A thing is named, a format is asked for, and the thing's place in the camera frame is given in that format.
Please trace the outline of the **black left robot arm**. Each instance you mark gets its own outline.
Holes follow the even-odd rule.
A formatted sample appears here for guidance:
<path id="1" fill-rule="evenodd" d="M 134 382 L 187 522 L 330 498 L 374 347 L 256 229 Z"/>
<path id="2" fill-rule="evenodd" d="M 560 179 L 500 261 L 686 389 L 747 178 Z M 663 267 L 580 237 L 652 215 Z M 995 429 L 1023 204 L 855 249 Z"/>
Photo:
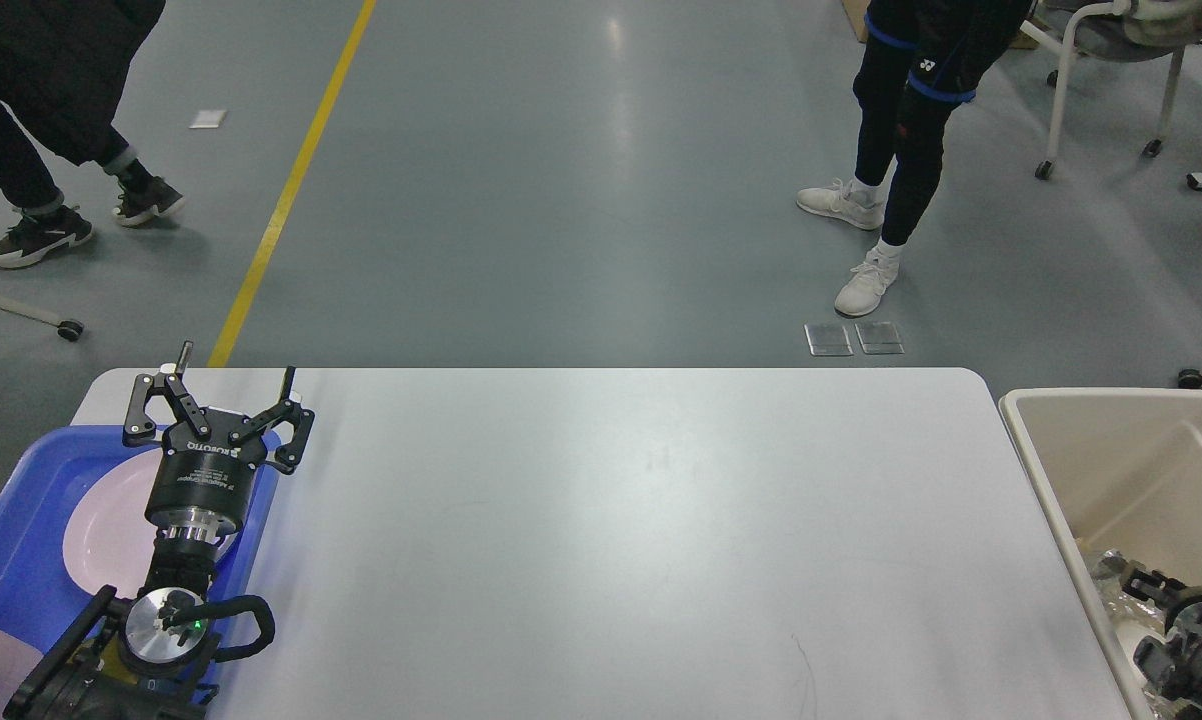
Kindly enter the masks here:
<path id="1" fill-rule="evenodd" d="M 204 406 L 175 363 L 139 374 L 121 426 L 127 447 L 156 446 L 145 519 L 156 529 L 145 579 L 124 599 L 105 585 L 16 688 L 6 719 L 203 719 L 213 666 L 258 655 L 275 615 L 257 594 L 214 600 L 225 538 L 250 528 L 262 468 L 294 474 L 316 415 L 287 365 L 275 404 L 258 413 Z"/>

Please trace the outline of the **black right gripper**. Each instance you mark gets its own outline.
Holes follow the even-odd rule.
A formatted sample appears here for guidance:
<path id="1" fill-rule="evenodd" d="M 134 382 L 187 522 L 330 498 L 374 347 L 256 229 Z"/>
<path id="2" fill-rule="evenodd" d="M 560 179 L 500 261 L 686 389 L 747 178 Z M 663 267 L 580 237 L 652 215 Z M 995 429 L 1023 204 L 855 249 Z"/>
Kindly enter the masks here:
<path id="1" fill-rule="evenodd" d="M 1202 587 L 1188 588 L 1180 579 L 1139 563 L 1127 563 L 1119 573 L 1121 593 L 1168 611 L 1167 641 L 1146 635 L 1137 643 L 1133 662 L 1155 694 L 1188 701 L 1202 719 Z"/>

